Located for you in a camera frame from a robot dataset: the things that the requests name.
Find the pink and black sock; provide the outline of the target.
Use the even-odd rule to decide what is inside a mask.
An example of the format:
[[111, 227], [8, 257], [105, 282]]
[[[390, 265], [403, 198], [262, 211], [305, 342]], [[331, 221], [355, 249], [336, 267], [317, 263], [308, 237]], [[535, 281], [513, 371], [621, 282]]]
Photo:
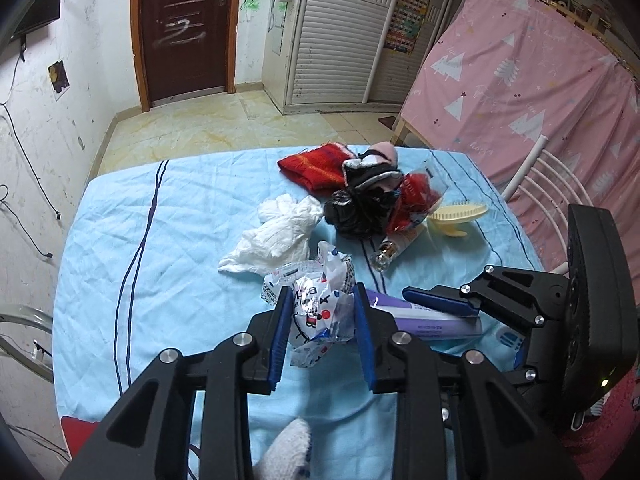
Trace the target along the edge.
[[398, 169], [398, 154], [394, 144], [382, 141], [370, 145], [363, 153], [343, 162], [345, 182], [369, 179]]

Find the red shiny snack wrapper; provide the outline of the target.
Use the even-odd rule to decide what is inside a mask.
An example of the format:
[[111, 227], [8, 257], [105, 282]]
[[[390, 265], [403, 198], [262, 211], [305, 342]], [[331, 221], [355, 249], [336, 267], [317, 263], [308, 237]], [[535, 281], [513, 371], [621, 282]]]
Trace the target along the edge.
[[428, 171], [406, 174], [398, 188], [398, 196], [390, 221], [388, 235], [416, 228], [437, 208], [446, 192], [446, 185]]

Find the white metal chair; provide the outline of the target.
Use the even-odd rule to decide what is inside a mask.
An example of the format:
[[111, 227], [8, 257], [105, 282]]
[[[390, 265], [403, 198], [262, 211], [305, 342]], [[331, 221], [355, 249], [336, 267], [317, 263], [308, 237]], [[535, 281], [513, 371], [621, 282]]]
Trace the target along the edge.
[[567, 255], [568, 206], [592, 206], [593, 202], [573, 170], [547, 150], [549, 139], [541, 134], [514, 176], [501, 192], [509, 203], [525, 196], [544, 215]]

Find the dark brown door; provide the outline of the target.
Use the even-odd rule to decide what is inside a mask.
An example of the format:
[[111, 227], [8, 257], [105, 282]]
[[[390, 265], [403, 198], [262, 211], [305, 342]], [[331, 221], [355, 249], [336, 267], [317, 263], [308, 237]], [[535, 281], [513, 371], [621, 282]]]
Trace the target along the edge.
[[234, 91], [239, 0], [130, 0], [141, 109]]

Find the black wall television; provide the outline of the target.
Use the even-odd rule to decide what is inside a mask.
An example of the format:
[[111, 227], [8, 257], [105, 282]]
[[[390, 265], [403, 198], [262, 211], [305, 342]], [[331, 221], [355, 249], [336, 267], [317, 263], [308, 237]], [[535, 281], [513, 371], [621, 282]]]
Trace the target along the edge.
[[61, 0], [35, 0], [17, 25], [10, 41], [22, 38], [60, 18]]

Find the light blue bed sheet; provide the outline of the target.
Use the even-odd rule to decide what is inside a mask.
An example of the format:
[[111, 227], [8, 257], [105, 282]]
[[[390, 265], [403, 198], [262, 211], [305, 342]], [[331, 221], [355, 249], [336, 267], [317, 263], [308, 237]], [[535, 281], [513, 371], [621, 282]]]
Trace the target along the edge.
[[[214, 153], [89, 184], [68, 233], [53, 307], [55, 400], [70, 452], [162, 350], [209, 350], [265, 309], [259, 276], [222, 273], [218, 264], [258, 226], [262, 202], [304, 196], [279, 169], [285, 155], [285, 148]], [[404, 148], [399, 165], [436, 171], [447, 202], [484, 204], [487, 214], [465, 237], [423, 233], [384, 274], [369, 269], [373, 243], [343, 240], [318, 224], [312, 239], [350, 255], [358, 282], [396, 297], [408, 286], [461, 286], [488, 264], [540, 268], [518, 220], [468, 156]], [[356, 349], [341, 346], [308, 370], [285, 367], [275, 393], [250, 399], [250, 445], [262, 455], [286, 424], [302, 418], [312, 431], [314, 478], [387, 479], [395, 415], [392, 396], [368, 390]]]

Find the printed plastic wrapper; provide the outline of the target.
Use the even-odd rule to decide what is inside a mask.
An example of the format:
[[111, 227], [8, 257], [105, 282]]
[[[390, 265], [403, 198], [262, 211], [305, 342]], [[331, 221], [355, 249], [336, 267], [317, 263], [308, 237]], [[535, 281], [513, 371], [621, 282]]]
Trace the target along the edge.
[[325, 240], [314, 260], [288, 263], [264, 277], [260, 296], [268, 304], [277, 302], [282, 288], [292, 290], [293, 366], [313, 367], [333, 347], [354, 339], [355, 285], [352, 257]]

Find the white orange cosmetic tube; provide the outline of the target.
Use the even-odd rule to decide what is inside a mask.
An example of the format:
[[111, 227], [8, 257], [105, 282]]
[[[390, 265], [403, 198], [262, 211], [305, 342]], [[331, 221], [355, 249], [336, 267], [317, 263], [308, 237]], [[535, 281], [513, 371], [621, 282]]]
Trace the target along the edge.
[[387, 235], [370, 259], [371, 266], [385, 272], [390, 265], [426, 230], [424, 223], [407, 231], [396, 231]]

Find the colourful wall chart poster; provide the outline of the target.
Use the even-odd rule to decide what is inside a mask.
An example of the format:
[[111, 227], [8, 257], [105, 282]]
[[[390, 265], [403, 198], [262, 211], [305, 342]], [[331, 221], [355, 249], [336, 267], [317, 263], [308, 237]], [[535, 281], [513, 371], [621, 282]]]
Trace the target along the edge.
[[411, 54], [425, 23], [431, 0], [396, 0], [384, 49]]

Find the dark wall sticker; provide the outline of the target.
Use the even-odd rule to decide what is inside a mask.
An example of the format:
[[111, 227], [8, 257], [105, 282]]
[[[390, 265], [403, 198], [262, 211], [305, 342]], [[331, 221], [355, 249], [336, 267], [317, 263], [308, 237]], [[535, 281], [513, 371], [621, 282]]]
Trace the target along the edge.
[[56, 61], [50, 65], [48, 73], [54, 93], [60, 96], [70, 86], [63, 61]]

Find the black knit sock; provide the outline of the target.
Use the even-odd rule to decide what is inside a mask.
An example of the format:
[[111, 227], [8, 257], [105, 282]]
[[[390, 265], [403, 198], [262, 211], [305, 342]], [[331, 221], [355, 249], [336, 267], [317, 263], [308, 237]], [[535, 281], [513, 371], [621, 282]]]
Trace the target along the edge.
[[323, 205], [324, 220], [341, 237], [364, 240], [382, 235], [399, 197], [400, 179], [373, 182], [334, 192]]

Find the yellow plastic comb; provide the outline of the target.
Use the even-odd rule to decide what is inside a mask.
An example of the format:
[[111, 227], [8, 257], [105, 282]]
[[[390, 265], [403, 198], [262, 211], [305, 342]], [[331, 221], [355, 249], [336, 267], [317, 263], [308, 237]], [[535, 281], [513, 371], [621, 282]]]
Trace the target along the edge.
[[427, 219], [448, 237], [466, 237], [468, 233], [462, 230], [462, 226], [487, 213], [488, 207], [484, 204], [458, 203], [438, 207]]

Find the pink tree-print curtain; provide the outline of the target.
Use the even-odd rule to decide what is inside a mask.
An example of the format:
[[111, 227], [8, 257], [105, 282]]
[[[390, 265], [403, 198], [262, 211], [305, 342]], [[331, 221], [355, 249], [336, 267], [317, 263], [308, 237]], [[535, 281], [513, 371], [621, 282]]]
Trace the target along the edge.
[[[537, 0], [463, 0], [400, 112], [439, 150], [469, 155], [503, 188], [538, 136], [612, 212], [639, 269], [639, 89], [616, 56]], [[511, 202], [544, 266], [563, 259], [544, 215]]]

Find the purple tube box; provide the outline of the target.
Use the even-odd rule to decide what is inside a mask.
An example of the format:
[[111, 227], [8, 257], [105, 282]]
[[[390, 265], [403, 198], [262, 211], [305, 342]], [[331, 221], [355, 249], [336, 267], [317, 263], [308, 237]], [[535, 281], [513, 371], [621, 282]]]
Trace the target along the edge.
[[461, 340], [480, 336], [482, 320], [477, 316], [460, 318], [428, 307], [366, 290], [372, 308], [393, 315], [400, 330], [425, 340]]

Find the white crumpled tissue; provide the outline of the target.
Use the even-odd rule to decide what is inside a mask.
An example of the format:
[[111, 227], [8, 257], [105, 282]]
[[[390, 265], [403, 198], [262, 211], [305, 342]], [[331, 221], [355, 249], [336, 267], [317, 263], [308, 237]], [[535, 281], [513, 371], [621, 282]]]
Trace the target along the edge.
[[307, 260], [312, 231], [323, 218], [323, 206], [314, 196], [296, 200], [282, 194], [258, 207], [260, 226], [245, 230], [228, 255], [218, 263], [221, 273], [265, 276], [288, 263]]

